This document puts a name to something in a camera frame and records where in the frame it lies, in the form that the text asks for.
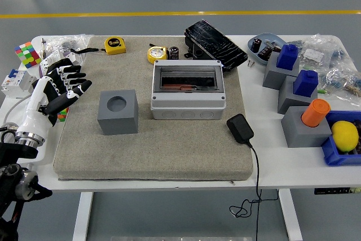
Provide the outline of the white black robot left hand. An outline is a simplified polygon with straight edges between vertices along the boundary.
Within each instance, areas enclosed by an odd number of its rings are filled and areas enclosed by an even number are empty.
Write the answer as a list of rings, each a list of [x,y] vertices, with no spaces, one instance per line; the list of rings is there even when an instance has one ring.
[[[57,115],[75,103],[91,86],[80,65],[54,64],[37,80],[25,110],[25,119],[16,131],[18,141],[42,144]]]

